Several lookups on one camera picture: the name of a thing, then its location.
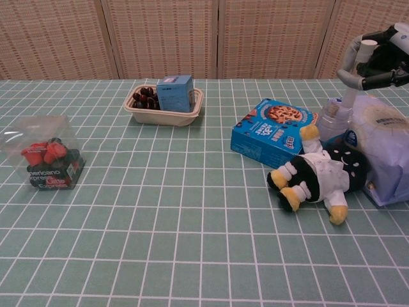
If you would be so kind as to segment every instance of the beige bowl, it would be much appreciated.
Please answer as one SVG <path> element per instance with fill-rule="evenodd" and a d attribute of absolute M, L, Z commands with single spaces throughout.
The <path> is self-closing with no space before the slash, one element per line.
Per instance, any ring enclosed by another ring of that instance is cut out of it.
<path fill-rule="evenodd" d="M 132 113 L 132 116 L 135 118 L 137 122 L 180 127 L 190 125 L 199 116 L 199 112 L 203 101 L 203 92 L 198 88 L 194 89 L 194 97 L 196 104 L 194 106 L 193 111 L 190 113 L 183 113 L 133 108 L 132 104 L 134 103 L 134 99 L 132 98 L 132 94 L 135 92 L 139 93 L 141 88 L 143 87 L 145 88 L 152 87 L 154 90 L 156 89 L 156 86 L 152 84 L 140 85 L 129 94 L 123 105 L 125 110 Z"/>

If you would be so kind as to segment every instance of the bottle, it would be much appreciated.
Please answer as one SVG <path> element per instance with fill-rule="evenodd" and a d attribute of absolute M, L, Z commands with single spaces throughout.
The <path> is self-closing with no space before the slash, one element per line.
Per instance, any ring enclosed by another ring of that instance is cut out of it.
<path fill-rule="evenodd" d="M 359 63 L 367 63 L 377 45 L 374 40 L 363 40 L 355 58 L 354 65 L 349 71 L 357 74 L 356 69 Z M 357 98 L 359 90 L 347 87 L 344 97 L 330 98 L 319 113 L 317 128 L 320 131 L 321 142 L 328 143 L 341 142 L 344 133 L 348 130 L 352 116 L 352 107 Z"/>

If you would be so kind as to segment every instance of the plastic container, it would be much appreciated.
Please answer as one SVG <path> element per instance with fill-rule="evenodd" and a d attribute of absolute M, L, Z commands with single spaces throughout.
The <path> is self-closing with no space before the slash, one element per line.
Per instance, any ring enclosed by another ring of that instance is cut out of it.
<path fill-rule="evenodd" d="M 360 43 L 355 62 L 349 73 L 356 75 L 359 63 L 367 63 L 377 46 L 374 40 L 363 40 Z M 318 117 L 317 127 L 324 145 L 340 143 L 347 131 L 352 116 L 353 103 L 359 90 L 347 87 L 343 98 L 330 98 L 323 106 Z"/>
<path fill-rule="evenodd" d="M 73 189 L 86 159 L 66 116 L 22 116 L 0 135 L 19 177 L 39 190 Z"/>
<path fill-rule="evenodd" d="M 123 107 L 128 112 L 132 113 L 132 116 L 139 123 L 149 123 L 155 125 L 167 125 L 167 126 L 187 126 L 190 125 L 198 116 L 201 110 L 203 101 L 203 92 L 197 88 L 194 89 L 195 96 L 195 107 L 193 112 L 182 113 L 182 112 L 172 112 L 172 111 L 161 111 L 161 110 L 151 110 L 151 109 L 136 109 L 132 107 L 134 99 L 132 94 L 135 92 L 140 92 L 141 88 L 152 87 L 156 90 L 156 85 L 144 84 L 136 87 L 127 97 L 124 102 Z"/>

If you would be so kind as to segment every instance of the clear plastic box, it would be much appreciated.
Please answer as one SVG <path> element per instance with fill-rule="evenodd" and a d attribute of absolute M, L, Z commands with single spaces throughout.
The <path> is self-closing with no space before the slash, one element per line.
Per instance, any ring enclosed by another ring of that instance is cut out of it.
<path fill-rule="evenodd" d="M 16 119 L 1 133 L 0 150 L 19 177 L 39 190 L 73 189 L 86 162 L 66 116 Z"/>

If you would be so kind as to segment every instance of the box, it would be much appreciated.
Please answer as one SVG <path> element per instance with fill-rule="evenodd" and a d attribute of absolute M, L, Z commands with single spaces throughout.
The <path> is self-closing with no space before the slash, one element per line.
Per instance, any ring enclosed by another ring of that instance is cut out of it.
<path fill-rule="evenodd" d="M 65 116 L 27 116 L 0 136 L 19 177 L 39 190 L 73 189 L 85 165 Z"/>
<path fill-rule="evenodd" d="M 195 99 L 191 75 L 163 78 L 156 87 L 160 109 L 173 112 L 193 112 Z"/>
<path fill-rule="evenodd" d="M 300 129 L 316 119 L 316 113 L 265 98 L 233 127 L 231 149 L 277 169 L 302 152 Z"/>

